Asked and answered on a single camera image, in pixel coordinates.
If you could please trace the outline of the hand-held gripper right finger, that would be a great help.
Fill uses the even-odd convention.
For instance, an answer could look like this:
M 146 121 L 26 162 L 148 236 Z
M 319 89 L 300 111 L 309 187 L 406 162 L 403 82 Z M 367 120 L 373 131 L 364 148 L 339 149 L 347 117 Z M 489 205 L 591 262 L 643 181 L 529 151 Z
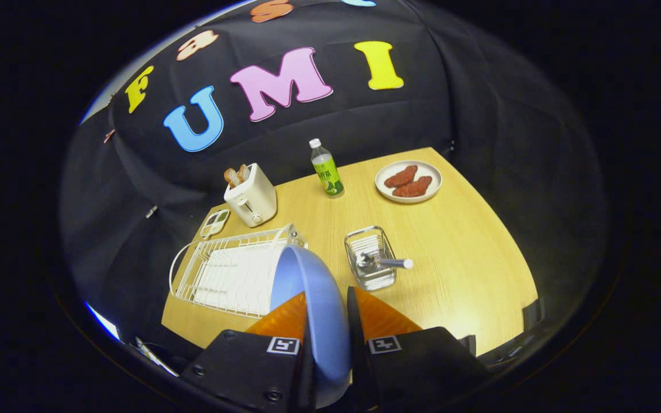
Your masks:
M 488 380 L 447 329 L 424 329 L 361 288 L 348 288 L 347 316 L 356 412 L 436 412 Z

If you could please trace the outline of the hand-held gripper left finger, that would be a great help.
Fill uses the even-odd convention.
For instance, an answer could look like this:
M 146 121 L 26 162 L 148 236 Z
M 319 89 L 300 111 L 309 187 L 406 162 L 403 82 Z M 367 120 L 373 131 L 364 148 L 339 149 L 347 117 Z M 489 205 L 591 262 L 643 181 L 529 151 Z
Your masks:
M 247 329 L 227 329 L 181 372 L 231 412 L 315 412 L 309 309 L 299 293 Z

